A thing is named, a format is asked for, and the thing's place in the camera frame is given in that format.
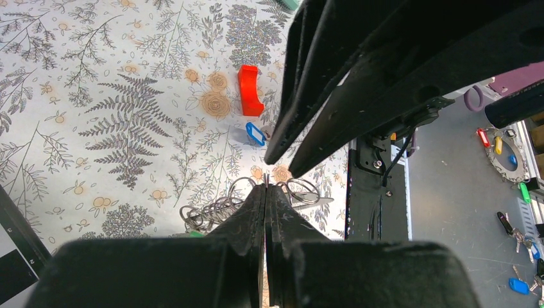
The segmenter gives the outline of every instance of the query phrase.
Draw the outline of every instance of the mint green object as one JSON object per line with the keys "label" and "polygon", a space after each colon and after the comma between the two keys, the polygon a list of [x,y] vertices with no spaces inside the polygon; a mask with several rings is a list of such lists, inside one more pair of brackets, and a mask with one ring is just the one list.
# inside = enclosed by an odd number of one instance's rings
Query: mint green object
{"label": "mint green object", "polygon": [[204,234],[197,232],[197,231],[191,231],[189,232],[189,237],[203,237]]}
{"label": "mint green object", "polygon": [[525,183],[520,183],[520,190],[522,191],[523,200],[531,204],[531,196],[529,196],[529,191],[527,190],[527,186]]}
{"label": "mint green object", "polygon": [[296,10],[298,7],[298,1],[297,0],[281,0],[283,4],[285,4],[286,7],[288,7],[291,11]]}

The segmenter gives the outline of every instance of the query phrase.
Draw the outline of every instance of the green key tag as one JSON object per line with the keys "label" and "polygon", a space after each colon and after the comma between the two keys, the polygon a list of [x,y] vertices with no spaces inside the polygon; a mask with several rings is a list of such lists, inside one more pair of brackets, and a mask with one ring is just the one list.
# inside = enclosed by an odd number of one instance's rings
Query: green key tag
{"label": "green key tag", "polygon": [[522,191],[523,200],[531,204],[531,196],[529,196],[529,191],[527,190],[527,186],[525,183],[520,183],[520,190]]}
{"label": "green key tag", "polygon": [[198,232],[198,231],[191,231],[189,232],[189,237],[203,237],[204,234]]}

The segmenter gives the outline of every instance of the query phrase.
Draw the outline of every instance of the blue key tag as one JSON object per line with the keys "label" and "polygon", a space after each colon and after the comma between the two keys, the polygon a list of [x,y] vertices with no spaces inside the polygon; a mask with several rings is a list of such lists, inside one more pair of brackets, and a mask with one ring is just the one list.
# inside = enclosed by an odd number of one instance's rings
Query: blue key tag
{"label": "blue key tag", "polygon": [[253,123],[248,122],[248,124],[246,124],[246,131],[248,132],[248,135],[257,142],[257,144],[259,144],[260,146],[264,145],[264,141],[266,141],[266,136]]}

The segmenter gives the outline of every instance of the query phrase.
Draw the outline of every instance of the red plastic block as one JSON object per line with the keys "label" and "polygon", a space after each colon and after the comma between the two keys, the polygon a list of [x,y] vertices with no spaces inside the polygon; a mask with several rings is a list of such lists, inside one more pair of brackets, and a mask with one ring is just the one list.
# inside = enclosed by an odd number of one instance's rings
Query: red plastic block
{"label": "red plastic block", "polygon": [[242,113],[244,116],[258,117],[264,110],[264,105],[257,96],[257,74],[256,66],[242,65],[238,71],[238,83],[240,84],[240,95],[242,99]]}

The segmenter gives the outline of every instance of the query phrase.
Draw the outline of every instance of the purple object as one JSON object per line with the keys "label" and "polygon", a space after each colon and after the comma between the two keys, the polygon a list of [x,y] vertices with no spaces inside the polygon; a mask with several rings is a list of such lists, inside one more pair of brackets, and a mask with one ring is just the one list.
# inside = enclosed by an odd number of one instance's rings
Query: purple object
{"label": "purple object", "polygon": [[484,108],[484,93],[477,85],[473,85],[472,88],[476,90],[476,93],[478,93],[478,97],[480,97],[480,102],[477,106],[472,105],[472,103],[470,102],[470,97],[468,95],[470,89],[468,89],[463,95],[464,104],[468,108],[468,110],[472,112],[478,112]]}
{"label": "purple object", "polygon": [[500,74],[489,86],[501,96],[507,96],[543,78],[544,62],[539,62]]}

